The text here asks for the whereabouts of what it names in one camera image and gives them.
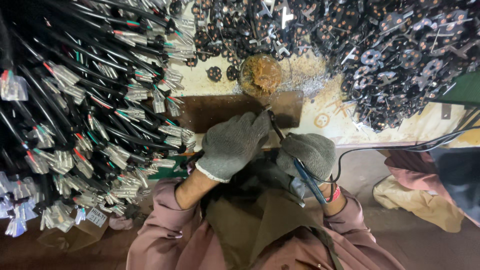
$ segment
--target power cord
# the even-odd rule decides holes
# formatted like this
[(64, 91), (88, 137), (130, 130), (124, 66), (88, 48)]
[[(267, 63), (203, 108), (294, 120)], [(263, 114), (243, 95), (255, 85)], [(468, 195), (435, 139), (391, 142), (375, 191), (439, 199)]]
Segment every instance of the power cord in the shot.
[(305, 172), (311, 177), (313, 178), (314, 180), (320, 182), (320, 183), (325, 183), (325, 184), (334, 184), (336, 183), (339, 179), (340, 179), (340, 174), (342, 172), (342, 166), (341, 166), (341, 161), (342, 161), (342, 157), (348, 153), (351, 153), (351, 152), (354, 152), (354, 151), (366, 151), (366, 150), (405, 150), (405, 151), (411, 151), (411, 152), (427, 152), (427, 151), (430, 151), (434, 148), (437, 148), (439, 147), (440, 145), (444, 145), (444, 144), (447, 144), (455, 139), (457, 139), (460, 135), (462, 135), (464, 132), (466, 131), (469, 131), (469, 130), (474, 130), (474, 129), (479, 129), (480, 126), (473, 126), (478, 120), (480, 120), (480, 113), (477, 114), (475, 117), (472, 118), (472, 120), (470, 120), (466, 125), (465, 127), (462, 128), (462, 126), (473, 116), (475, 115), (475, 113), (477, 113), (479, 111), (478, 108), (474, 109), (467, 117), (465, 117), (460, 123), (459, 125), (455, 128), (455, 130), (451, 133), (448, 133), (446, 135), (443, 135), (441, 137), (438, 137), (438, 138), (435, 138), (433, 140), (430, 140), (428, 142), (424, 142), (424, 143), (421, 143), (421, 144), (417, 144), (417, 145), (412, 145), (412, 146), (403, 146), (403, 147), (371, 147), (371, 148), (358, 148), (358, 149), (352, 149), (352, 150), (349, 150), (343, 154), (340, 155), (340, 157), (338, 158), (338, 173), (337, 173), (337, 176), (336, 178), (334, 179), (333, 178), (333, 175), (330, 175), (330, 180), (329, 181), (326, 181), (326, 180), (323, 180), (323, 179), (319, 179), (318, 177), (316, 177), (315, 175), (313, 175), (306, 167), (304, 168), (305, 169)]

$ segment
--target jacket sleeve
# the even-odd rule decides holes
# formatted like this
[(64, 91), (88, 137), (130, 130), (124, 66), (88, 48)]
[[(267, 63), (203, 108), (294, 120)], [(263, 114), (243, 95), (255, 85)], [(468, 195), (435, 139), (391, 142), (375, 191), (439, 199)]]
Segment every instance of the jacket sleeve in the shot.
[(154, 210), (130, 246), (127, 270), (172, 270), (181, 249), (181, 229), (192, 220), (195, 207), (182, 210), (175, 199), (177, 178), (160, 179), (153, 189)]
[(363, 222), (360, 202), (345, 189), (340, 189), (347, 204), (336, 215), (325, 218), (332, 230), (344, 236), (380, 269), (404, 270), (395, 257), (376, 243), (375, 237)]

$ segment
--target pink jacket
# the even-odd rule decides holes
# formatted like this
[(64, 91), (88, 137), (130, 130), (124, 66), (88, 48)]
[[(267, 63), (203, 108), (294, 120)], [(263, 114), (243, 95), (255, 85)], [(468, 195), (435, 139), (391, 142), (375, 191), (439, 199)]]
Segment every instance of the pink jacket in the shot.
[[(182, 228), (192, 221), (195, 209), (181, 210), (175, 200), (175, 184), (180, 179), (161, 179), (156, 184), (154, 210), (146, 220), (128, 253), (128, 270), (225, 270), (218, 238), (202, 221), (182, 247)], [(403, 270), (401, 264), (378, 246), (363, 223), (359, 202), (345, 190), (347, 205), (326, 222), (332, 230), (335, 251), (345, 270)], [(333, 269), (325, 246), (306, 227), (294, 231), (284, 243), (264, 249), (253, 269), (293, 270), (298, 262), (313, 269)]]

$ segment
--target blue soldering iron handle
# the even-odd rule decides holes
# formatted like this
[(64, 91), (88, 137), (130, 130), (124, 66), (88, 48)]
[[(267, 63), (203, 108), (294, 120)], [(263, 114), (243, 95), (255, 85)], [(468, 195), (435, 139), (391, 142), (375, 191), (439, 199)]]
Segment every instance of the blue soldering iron handle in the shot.
[(327, 201), (325, 200), (325, 197), (323, 196), (323, 194), (320, 192), (320, 189), (318, 188), (315, 180), (309, 177), (305, 172), (305, 170), (300, 166), (299, 159), (293, 159), (293, 164), (297, 168), (300, 176), (303, 178), (303, 182), (307, 184), (307, 187), (312, 191), (315, 198), (317, 198), (317, 201), (320, 204), (326, 204)]

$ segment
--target knit glove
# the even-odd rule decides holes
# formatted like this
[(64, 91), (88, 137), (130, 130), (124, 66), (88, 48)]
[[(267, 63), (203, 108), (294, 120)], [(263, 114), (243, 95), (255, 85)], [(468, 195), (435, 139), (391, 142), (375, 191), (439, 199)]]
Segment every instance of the knit glove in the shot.
[(208, 178), (228, 183), (268, 140), (270, 119), (266, 112), (234, 116), (210, 128), (202, 140), (205, 154), (196, 168)]
[(301, 178), (293, 158), (300, 159), (314, 176), (326, 180), (336, 161), (335, 144), (318, 134), (290, 134), (282, 141), (276, 163), (284, 172)]

